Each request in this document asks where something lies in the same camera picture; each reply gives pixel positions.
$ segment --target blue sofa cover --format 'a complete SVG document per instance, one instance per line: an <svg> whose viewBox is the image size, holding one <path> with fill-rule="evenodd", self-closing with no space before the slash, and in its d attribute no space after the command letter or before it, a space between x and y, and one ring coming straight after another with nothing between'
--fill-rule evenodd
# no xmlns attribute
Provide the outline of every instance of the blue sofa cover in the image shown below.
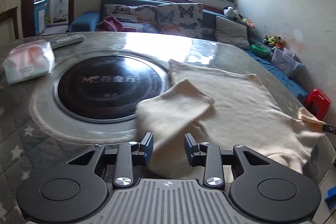
<svg viewBox="0 0 336 224"><path fill-rule="evenodd" d="M159 4L172 3L168 1L160 1L160 0L101 0L100 3L100 12L97 11L89 11L85 12L83 15L74 20L68 28L68 32L88 32L95 31L96 25L98 22L102 20L102 15L104 13L104 5L105 4L120 4L120 5L128 5L128 6L137 6L137 5L154 5L157 6ZM203 27L216 29L216 16L225 17L229 20L230 18L214 13L208 10L203 10Z"/></svg>

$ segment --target pink cloth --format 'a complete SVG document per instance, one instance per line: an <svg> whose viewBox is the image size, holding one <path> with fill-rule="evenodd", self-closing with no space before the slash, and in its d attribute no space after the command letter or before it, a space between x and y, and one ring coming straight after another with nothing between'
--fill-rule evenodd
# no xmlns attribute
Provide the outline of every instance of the pink cloth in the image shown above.
<svg viewBox="0 0 336 224"><path fill-rule="evenodd" d="M108 16L99 22L96 26L98 32L136 32L136 28L123 27L122 24L114 17Z"/></svg>

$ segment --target white remote control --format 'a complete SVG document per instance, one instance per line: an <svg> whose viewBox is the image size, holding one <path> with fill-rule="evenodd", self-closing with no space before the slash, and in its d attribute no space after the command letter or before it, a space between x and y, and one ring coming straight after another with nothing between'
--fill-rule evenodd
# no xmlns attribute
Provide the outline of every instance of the white remote control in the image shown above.
<svg viewBox="0 0 336 224"><path fill-rule="evenodd" d="M71 37L64 37L64 38L55 40L53 42L50 42L50 46L52 49L55 49L55 48L63 47L63 46L70 45L73 43L82 42L84 38L85 36L82 34L75 34L75 35L72 35Z"/></svg>

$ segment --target silver screw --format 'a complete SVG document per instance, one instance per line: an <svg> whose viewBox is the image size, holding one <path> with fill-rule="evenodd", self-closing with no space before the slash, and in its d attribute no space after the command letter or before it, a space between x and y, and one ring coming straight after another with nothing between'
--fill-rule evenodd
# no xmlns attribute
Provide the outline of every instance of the silver screw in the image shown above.
<svg viewBox="0 0 336 224"><path fill-rule="evenodd" d="M126 185L129 185L129 184L131 184L131 179L129 179L129 178L125 178L125 177L122 177L122 178L117 178L116 180L115 180L115 183L117 184L117 185L120 185L120 186L126 186Z"/></svg>
<svg viewBox="0 0 336 224"><path fill-rule="evenodd" d="M206 180L206 183L212 186L216 186L222 184L223 180L218 177L211 177Z"/></svg>

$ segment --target pink and white package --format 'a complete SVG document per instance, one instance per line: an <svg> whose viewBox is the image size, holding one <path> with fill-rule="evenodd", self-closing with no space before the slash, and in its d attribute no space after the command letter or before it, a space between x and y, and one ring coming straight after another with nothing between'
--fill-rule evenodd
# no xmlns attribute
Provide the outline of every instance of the pink and white package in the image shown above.
<svg viewBox="0 0 336 224"><path fill-rule="evenodd" d="M55 57L50 42L38 40L15 47L3 63L10 85L51 73Z"/></svg>

